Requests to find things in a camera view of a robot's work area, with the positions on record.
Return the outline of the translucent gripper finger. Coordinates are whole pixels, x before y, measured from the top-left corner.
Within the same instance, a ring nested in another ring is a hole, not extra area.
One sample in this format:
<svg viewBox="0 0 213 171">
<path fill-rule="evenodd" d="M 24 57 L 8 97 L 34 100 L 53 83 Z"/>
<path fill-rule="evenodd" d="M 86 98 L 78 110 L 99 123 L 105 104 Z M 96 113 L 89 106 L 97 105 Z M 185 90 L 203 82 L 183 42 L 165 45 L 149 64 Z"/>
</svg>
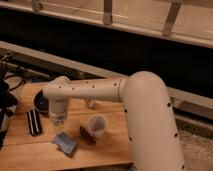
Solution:
<svg viewBox="0 0 213 171">
<path fill-rule="evenodd" d="M 53 130 L 55 134 L 61 133 L 64 130 L 64 124 L 62 122 L 54 123 Z"/>
</svg>

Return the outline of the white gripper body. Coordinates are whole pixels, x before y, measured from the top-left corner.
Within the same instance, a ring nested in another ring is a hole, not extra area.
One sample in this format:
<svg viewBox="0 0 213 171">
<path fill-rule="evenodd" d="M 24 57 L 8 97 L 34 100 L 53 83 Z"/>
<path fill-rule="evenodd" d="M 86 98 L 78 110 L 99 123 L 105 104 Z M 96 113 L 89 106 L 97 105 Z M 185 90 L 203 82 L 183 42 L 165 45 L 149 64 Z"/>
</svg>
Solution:
<svg viewBox="0 0 213 171">
<path fill-rule="evenodd" d="M 64 122 L 67 118 L 67 100 L 50 100 L 49 101 L 49 117 L 53 122 Z"/>
</svg>

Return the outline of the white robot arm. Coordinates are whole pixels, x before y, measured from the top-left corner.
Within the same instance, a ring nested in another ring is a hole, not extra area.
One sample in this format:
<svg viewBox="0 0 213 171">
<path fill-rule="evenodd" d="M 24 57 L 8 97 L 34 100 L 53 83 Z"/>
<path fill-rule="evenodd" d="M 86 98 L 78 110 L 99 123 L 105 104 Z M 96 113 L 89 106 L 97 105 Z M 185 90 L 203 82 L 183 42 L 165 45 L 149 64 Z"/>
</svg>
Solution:
<svg viewBox="0 0 213 171">
<path fill-rule="evenodd" d="M 167 87 L 156 74 L 71 81 L 60 76 L 43 87 L 53 124 L 67 118 L 70 98 L 123 104 L 133 148 L 134 171 L 187 171 Z"/>
</svg>

